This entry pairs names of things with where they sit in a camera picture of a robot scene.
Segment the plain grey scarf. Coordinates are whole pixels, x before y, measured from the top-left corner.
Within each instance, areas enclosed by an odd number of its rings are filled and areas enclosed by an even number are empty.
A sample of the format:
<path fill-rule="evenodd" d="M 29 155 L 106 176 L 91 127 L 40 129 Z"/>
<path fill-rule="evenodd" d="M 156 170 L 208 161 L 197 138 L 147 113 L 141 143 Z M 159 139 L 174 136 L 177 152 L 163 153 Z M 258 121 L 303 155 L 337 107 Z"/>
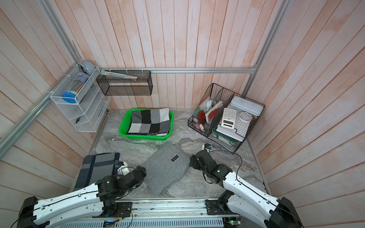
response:
<path fill-rule="evenodd" d="M 189 157 L 178 146 L 167 142 L 142 164 L 146 169 L 144 183 L 159 196 L 184 176 L 189 163 Z"/>

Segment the grey black checkered scarf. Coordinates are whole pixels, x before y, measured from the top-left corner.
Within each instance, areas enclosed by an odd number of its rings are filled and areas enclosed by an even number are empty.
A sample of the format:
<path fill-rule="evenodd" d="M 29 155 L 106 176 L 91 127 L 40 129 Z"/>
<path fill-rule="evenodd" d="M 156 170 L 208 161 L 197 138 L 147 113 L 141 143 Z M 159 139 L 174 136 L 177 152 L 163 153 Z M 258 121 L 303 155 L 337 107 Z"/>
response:
<path fill-rule="evenodd" d="M 135 110 L 131 112 L 129 135 L 166 136 L 171 130 L 169 108 Z"/>

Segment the green plastic basket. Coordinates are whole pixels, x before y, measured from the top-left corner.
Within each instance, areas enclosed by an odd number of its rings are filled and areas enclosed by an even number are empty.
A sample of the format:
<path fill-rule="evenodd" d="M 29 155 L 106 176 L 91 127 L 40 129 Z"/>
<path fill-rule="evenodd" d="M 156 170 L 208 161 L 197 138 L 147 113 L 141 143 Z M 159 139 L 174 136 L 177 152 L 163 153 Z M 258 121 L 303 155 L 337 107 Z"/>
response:
<path fill-rule="evenodd" d="M 135 108 L 125 113 L 119 134 L 129 139 L 165 141 L 173 132 L 173 121 L 169 108 Z"/>

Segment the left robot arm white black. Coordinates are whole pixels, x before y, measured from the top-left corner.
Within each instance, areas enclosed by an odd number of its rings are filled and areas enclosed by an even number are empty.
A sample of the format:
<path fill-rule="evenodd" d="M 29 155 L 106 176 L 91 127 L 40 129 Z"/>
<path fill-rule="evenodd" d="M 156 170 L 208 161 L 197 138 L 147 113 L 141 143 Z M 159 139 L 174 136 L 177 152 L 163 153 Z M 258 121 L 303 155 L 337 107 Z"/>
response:
<path fill-rule="evenodd" d="M 117 198 L 138 188 L 146 177 L 142 166 L 127 174 L 106 176 L 75 192 L 50 199 L 24 200 L 16 221 L 18 228 L 53 228 L 86 217 L 119 217 Z"/>

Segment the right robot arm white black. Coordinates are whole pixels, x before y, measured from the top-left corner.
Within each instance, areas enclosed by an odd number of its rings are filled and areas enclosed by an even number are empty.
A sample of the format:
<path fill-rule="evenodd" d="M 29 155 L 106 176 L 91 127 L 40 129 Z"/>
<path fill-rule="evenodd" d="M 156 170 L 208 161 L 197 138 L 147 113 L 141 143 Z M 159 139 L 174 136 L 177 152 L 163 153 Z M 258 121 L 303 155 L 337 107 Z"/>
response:
<path fill-rule="evenodd" d="M 190 167 L 226 191 L 218 198 L 217 210 L 222 214 L 239 214 L 261 228 L 302 228 L 303 224 L 293 203 L 278 199 L 246 182 L 224 164 L 217 164 L 207 150 L 190 157 Z"/>

